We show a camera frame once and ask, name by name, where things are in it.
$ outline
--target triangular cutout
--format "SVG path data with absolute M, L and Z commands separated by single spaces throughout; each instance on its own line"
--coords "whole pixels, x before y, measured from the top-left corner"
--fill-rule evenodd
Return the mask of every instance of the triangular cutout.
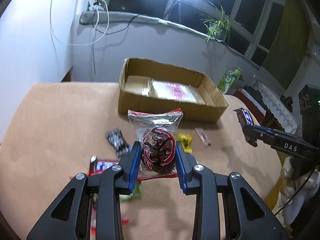
M 75 192 L 75 188 L 72 188 L 68 191 L 68 193 L 51 212 L 52 218 L 56 218 L 62 221 L 68 221 Z
M 253 221 L 258 218 L 263 218 L 266 214 L 252 198 L 249 192 L 245 188 L 240 189 L 242 200 L 244 203 L 245 213 L 249 221 Z

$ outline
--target window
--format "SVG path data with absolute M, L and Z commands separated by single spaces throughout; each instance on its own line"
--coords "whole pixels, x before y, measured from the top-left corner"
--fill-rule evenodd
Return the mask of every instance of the window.
M 132 12 L 161 19 L 176 2 L 176 0 L 105 1 L 110 11 Z M 222 5 L 230 19 L 240 23 L 232 26 L 226 43 L 261 66 L 279 28 L 285 0 L 182 0 L 180 15 L 176 5 L 166 19 L 206 34 L 207 30 L 200 20 L 200 15 L 215 17 L 219 14 L 211 3 L 218 9 Z
M 109 11 L 123 11 L 162 18 L 168 0 L 110 0 Z

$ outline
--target white cable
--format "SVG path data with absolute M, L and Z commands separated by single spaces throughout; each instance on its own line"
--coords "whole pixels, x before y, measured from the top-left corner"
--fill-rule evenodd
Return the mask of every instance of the white cable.
M 107 28 L 106 28 L 105 32 L 103 33 L 103 35 L 99 39 L 97 39 L 96 41 L 93 41 L 91 43 L 88 43 L 88 44 L 72 44 L 72 43 L 65 43 L 65 42 L 60 41 L 57 38 L 57 36 L 54 34 L 53 27 L 52 27 L 52 18 L 51 18 L 51 11 L 52 11 L 52 0 L 51 0 L 50 1 L 50 31 L 53 34 L 53 36 L 55 37 L 55 39 L 61 44 L 70 45 L 70 46 L 90 46 L 90 45 L 96 43 L 97 41 L 101 40 L 103 38 L 103 36 L 107 33 L 107 30 L 108 30 L 108 27 L 109 27 L 109 11 L 108 11 L 108 6 L 107 6 L 106 1 L 105 0 L 99 0 L 99 1 L 103 1 L 104 2 L 104 4 L 106 5 L 106 10 L 107 10 L 108 24 L 107 24 Z M 98 10 L 98 8 L 96 10 L 97 10 L 98 16 L 97 16 L 97 23 L 95 24 L 94 29 L 93 29 L 93 34 L 92 34 L 93 36 L 94 36 L 94 33 L 96 32 L 96 28 L 97 28 L 98 22 L 99 22 L 99 10 Z

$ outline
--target spider plant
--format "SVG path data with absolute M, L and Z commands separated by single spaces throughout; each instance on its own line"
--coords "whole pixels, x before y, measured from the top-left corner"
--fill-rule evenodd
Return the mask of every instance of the spider plant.
M 235 20 L 230 20 L 230 17 L 226 15 L 221 5 L 221 11 L 219 11 L 213 3 L 211 4 L 217 9 L 219 16 L 207 16 L 206 19 L 200 19 L 207 28 L 207 34 L 209 35 L 209 37 L 205 38 L 205 40 L 208 42 L 210 38 L 215 38 L 215 40 L 219 42 L 224 42 L 227 36 L 228 38 L 230 37 L 231 26 L 239 23 Z

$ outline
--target lace cloth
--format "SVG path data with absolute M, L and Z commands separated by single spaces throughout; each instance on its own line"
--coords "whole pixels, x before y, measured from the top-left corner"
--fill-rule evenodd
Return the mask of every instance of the lace cloth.
M 260 81 L 253 83 L 252 88 L 260 91 L 263 102 L 270 109 L 271 113 L 279 121 L 285 132 L 294 134 L 297 130 L 298 124 L 294 116 L 281 102 L 280 97 L 271 90 L 268 86 Z

